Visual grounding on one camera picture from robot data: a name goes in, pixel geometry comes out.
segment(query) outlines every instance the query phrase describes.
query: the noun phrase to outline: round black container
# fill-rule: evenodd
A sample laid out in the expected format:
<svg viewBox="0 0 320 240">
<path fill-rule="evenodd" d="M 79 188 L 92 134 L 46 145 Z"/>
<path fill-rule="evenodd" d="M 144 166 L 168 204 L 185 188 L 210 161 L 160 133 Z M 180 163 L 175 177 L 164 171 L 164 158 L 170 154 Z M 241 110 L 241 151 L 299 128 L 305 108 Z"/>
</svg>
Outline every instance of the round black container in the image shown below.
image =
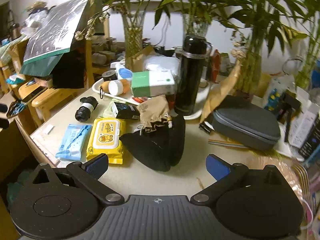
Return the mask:
<svg viewBox="0 0 320 240">
<path fill-rule="evenodd" d="M 201 74 L 206 64 L 205 59 L 210 55 L 211 50 L 211 44 L 205 38 L 195 35 L 186 36 L 181 56 L 181 79 L 174 105 L 177 114 L 192 114 Z"/>
<path fill-rule="evenodd" d="M 117 75 L 114 70 L 106 71 L 102 74 L 103 81 L 110 81 L 110 80 L 116 80 Z"/>
</svg>

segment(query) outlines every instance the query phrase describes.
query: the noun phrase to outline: light blue package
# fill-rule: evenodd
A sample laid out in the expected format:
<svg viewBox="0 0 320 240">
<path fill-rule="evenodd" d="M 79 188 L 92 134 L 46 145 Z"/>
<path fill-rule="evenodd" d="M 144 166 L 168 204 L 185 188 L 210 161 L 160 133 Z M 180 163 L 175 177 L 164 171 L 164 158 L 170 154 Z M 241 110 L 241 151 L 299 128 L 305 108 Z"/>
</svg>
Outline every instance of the light blue package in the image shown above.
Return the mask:
<svg viewBox="0 0 320 240">
<path fill-rule="evenodd" d="M 85 137 L 92 125 L 69 124 L 62 138 L 56 158 L 79 161 Z"/>
</svg>

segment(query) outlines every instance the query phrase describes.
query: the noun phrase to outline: yellow wipes package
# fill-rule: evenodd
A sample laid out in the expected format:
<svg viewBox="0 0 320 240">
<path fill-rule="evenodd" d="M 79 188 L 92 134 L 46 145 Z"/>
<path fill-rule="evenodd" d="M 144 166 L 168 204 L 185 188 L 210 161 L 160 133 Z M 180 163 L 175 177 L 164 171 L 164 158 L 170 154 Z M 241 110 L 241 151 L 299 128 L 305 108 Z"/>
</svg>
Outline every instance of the yellow wipes package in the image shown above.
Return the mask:
<svg viewBox="0 0 320 240">
<path fill-rule="evenodd" d="M 125 133 L 125 121 L 114 118 L 94 120 L 87 148 L 87 160 L 101 153 L 108 155 L 109 163 L 122 164 L 123 146 L 119 137 Z"/>
</svg>

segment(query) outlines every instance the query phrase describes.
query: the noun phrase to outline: white bottle cap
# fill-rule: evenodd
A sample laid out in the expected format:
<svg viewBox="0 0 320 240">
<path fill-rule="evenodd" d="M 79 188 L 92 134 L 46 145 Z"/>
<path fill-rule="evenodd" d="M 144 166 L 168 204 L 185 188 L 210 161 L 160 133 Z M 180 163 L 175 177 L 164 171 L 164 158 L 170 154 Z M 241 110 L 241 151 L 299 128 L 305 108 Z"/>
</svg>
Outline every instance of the white bottle cap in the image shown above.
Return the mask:
<svg viewBox="0 0 320 240">
<path fill-rule="evenodd" d="M 109 83 L 109 93 L 113 96 L 121 95 L 123 92 L 123 85 L 120 80 L 112 80 Z"/>
</svg>

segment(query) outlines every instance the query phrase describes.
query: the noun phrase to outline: gray zippered case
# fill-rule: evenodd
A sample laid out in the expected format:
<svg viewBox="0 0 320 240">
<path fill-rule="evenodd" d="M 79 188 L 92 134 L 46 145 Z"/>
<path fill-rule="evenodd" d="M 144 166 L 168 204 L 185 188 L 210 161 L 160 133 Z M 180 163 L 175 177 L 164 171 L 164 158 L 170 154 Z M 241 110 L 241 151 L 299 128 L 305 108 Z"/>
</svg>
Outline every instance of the gray zippered case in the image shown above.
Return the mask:
<svg viewBox="0 0 320 240">
<path fill-rule="evenodd" d="M 269 150 L 280 139 L 276 117 L 241 97 L 227 96 L 211 113 L 214 130 L 257 150 Z"/>
</svg>

